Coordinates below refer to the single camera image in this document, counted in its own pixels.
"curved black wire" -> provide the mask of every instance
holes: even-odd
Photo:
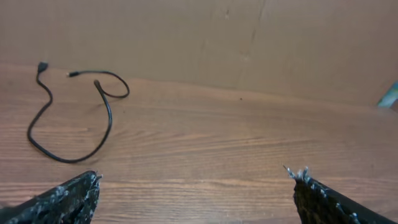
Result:
[[[101,97],[102,97],[102,99],[103,99],[103,101],[104,101],[105,107],[106,107],[106,111],[108,112],[108,128],[106,129],[105,135],[104,135],[104,137],[102,138],[102,140],[101,140],[101,142],[99,143],[99,145],[98,145],[91,153],[89,153],[88,155],[83,156],[83,157],[81,157],[81,158],[79,158],[79,159],[63,159],[63,158],[61,158],[61,157],[58,157],[58,156],[52,154],[52,153],[49,152],[48,150],[44,149],[44,148],[43,148],[39,143],[37,143],[37,142],[33,139],[33,137],[32,137],[32,128],[33,128],[33,126],[35,125],[35,123],[37,122],[37,120],[39,120],[40,116],[44,113],[44,111],[45,111],[45,110],[52,104],[52,102],[53,102],[53,96],[52,96],[52,93],[51,93],[50,89],[49,89],[47,86],[45,86],[45,85],[40,81],[40,79],[39,79],[40,74],[41,74],[42,72],[44,72],[44,71],[47,69],[47,67],[48,67],[48,64],[47,64],[47,63],[45,63],[45,62],[40,62],[40,63],[39,63],[39,67],[38,67],[38,69],[37,69],[37,75],[36,75],[36,82],[37,82],[41,87],[43,87],[43,89],[49,94],[50,101],[47,102],[47,103],[43,106],[42,109],[40,109],[40,111],[37,113],[37,115],[35,116],[35,118],[34,118],[34,119],[32,120],[32,122],[30,123],[30,125],[29,125],[29,127],[28,127],[28,129],[27,129],[27,138],[28,138],[28,140],[29,140],[38,150],[42,151],[44,154],[46,154],[47,156],[49,156],[49,157],[52,158],[52,159],[55,159],[56,161],[64,162],[64,163],[69,163],[69,164],[84,161],[84,160],[90,158],[92,155],[94,155],[95,153],[98,152],[98,150],[101,148],[101,146],[104,144],[104,142],[105,142],[106,139],[108,138],[109,132],[111,131],[111,128],[112,128],[112,111],[111,111],[111,107],[109,106],[109,103],[108,103],[108,101],[107,101],[105,95],[108,95],[108,96],[114,97],[114,98],[125,98],[125,97],[127,97],[127,96],[130,94],[130,88],[129,88],[129,86],[127,85],[127,83],[126,83],[121,77],[119,77],[117,74],[115,74],[115,73],[113,73],[113,72],[109,72],[109,71],[102,71],[102,70],[99,70],[99,71],[87,70],[87,71],[71,72],[71,73],[69,73],[69,77],[74,77],[74,76],[77,76],[77,75],[80,75],[80,74],[83,74],[83,73],[103,73],[103,74],[112,75],[112,76],[118,78],[119,80],[121,80],[121,81],[123,82],[124,86],[126,86],[126,88],[127,88],[127,93],[124,94],[124,95],[121,95],[121,96],[116,96],[116,95],[109,94],[109,93],[105,92],[105,91],[102,89],[101,84],[100,84],[100,82],[99,82],[98,80],[95,80],[95,81],[94,81],[94,85],[95,85],[95,87],[97,88],[99,94],[101,95]]]

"black cable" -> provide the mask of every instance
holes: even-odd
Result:
[[[35,116],[35,118],[32,120],[32,122],[30,123],[28,129],[27,129],[27,138],[28,140],[40,151],[42,151],[44,154],[46,154],[47,156],[49,156],[52,159],[55,159],[56,161],[59,162],[64,162],[64,163],[76,163],[76,162],[81,162],[84,161],[88,158],[90,158],[92,155],[94,155],[96,152],[98,152],[98,150],[101,148],[101,146],[104,144],[104,142],[106,141],[106,139],[108,138],[109,132],[111,131],[112,128],[112,111],[111,111],[111,107],[109,106],[109,103],[105,97],[105,95],[110,96],[110,97],[114,97],[114,98],[125,98],[130,94],[130,88],[127,85],[127,83],[121,78],[119,77],[117,74],[113,73],[113,72],[109,72],[109,71],[102,71],[102,70],[87,70],[87,71],[80,71],[80,72],[70,72],[69,73],[69,77],[75,77],[77,75],[83,74],[83,73],[103,73],[103,74],[108,74],[108,75],[112,75],[114,77],[116,77],[117,79],[119,79],[120,81],[122,81],[122,83],[124,84],[124,86],[127,89],[127,93],[121,96],[115,96],[112,94],[109,94],[107,92],[105,92],[102,87],[101,84],[98,80],[94,81],[94,85],[97,88],[99,94],[101,95],[105,107],[106,107],[106,111],[108,112],[108,128],[106,129],[105,135],[102,138],[101,142],[99,143],[99,145],[94,149],[94,151],[92,151],[91,153],[89,153],[86,156],[83,156],[79,159],[63,159],[61,157],[58,157],[54,154],[52,154],[51,152],[49,152],[48,150],[44,149],[39,143],[37,143],[33,137],[32,137],[32,128],[35,125],[35,123],[37,122],[37,120],[39,120],[40,116],[44,113],[44,111],[50,107],[50,105],[52,104],[53,101],[53,96],[52,93],[50,91],[50,89],[45,86],[39,79],[39,76],[42,72],[46,71],[46,69],[49,67],[48,63],[46,62],[40,62],[39,66],[37,67],[37,75],[36,75],[36,82],[37,84],[39,84],[41,87],[43,87],[43,89],[49,94],[50,97],[50,101],[47,102],[42,109],[40,109],[40,111],[37,113],[37,115]]]

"cable end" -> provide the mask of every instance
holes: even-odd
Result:
[[[49,64],[47,62],[40,62],[39,65],[37,66],[37,73],[46,71],[48,67]]]
[[[80,72],[70,72],[67,74],[67,76],[69,76],[69,77],[75,77],[77,75],[80,75]]]

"wood grain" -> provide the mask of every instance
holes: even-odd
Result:
[[[0,64],[0,204],[17,205],[79,173],[104,174],[93,223],[299,223],[282,164],[398,222],[398,115],[391,110],[131,78],[110,100],[111,134],[93,158],[45,157],[26,130],[47,95],[35,67]],[[59,156],[90,152],[107,115],[93,84],[42,75],[54,104],[34,137]]]

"wall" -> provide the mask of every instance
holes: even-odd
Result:
[[[375,105],[397,28],[396,0],[2,0],[0,62]]]

